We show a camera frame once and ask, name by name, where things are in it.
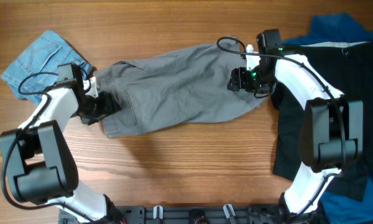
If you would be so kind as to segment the grey shorts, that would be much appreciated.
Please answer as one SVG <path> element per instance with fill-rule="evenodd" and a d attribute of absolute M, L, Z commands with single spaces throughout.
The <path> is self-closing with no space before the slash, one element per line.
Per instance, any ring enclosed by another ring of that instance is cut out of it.
<path fill-rule="evenodd" d="M 263 102 L 227 89 L 231 72 L 245 66 L 216 44 L 200 44 L 141 60 L 123 60 L 94 72 L 101 91 L 120 111 L 103 119 L 108 138 L 135 136 L 180 123 L 220 123 Z"/>

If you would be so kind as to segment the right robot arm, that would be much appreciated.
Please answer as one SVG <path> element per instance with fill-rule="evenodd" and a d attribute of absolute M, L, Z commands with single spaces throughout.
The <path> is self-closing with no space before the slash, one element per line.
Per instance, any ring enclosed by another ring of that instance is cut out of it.
<path fill-rule="evenodd" d="M 363 103 L 347 101 L 305 55 L 286 48 L 279 30 L 265 30 L 256 40 L 257 53 L 250 46 L 239 53 L 246 66 L 231 72 L 228 90 L 245 90 L 264 98 L 282 83 L 304 110 L 298 139 L 302 163 L 292 185 L 280 196 L 274 215 L 277 223 L 305 223 L 313 218 L 330 182 L 341 177 L 348 161 L 362 154 Z"/>

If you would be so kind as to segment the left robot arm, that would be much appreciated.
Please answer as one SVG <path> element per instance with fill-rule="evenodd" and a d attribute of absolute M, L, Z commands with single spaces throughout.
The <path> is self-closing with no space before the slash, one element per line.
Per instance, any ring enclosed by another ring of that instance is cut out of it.
<path fill-rule="evenodd" d="M 30 118 L 0 135 L 2 192 L 22 210 L 58 207 L 79 223 L 125 223 L 108 196 L 79 180 L 63 136 L 74 116 L 91 125 L 121 109 L 112 94 L 98 91 L 94 78 L 84 81 L 83 72 L 72 63 L 58 66 L 57 80 L 39 92 L 42 101 Z"/>

